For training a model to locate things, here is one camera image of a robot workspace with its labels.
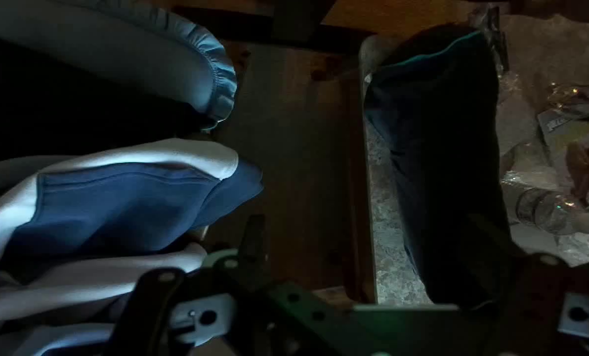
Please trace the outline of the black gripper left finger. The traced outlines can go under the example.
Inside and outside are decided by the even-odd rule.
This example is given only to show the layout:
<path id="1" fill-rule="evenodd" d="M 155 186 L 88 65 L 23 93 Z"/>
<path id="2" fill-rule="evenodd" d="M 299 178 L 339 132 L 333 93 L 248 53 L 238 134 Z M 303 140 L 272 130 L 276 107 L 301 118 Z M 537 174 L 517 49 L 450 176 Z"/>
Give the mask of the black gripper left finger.
<path id="1" fill-rule="evenodd" d="M 130 293 L 106 342 L 106 356 L 189 356 L 193 342 L 181 342 L 169 326 L 171 308 L 191 300 L 203 273 L 175 267 L 145 271 Z"/>

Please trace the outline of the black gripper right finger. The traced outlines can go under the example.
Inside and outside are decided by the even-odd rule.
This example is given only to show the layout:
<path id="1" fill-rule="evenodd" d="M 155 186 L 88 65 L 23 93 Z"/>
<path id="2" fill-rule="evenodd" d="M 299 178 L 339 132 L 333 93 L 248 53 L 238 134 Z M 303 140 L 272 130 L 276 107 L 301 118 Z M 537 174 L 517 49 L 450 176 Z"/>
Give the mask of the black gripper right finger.
<path id="1" fill-rule="evenodd" d="M 556 326 L 568 267 L 554 255 L 525 253 L 477 213 L 462 225 L 458 257 L 491 298 L 481 356 L 566 356 Z"/>

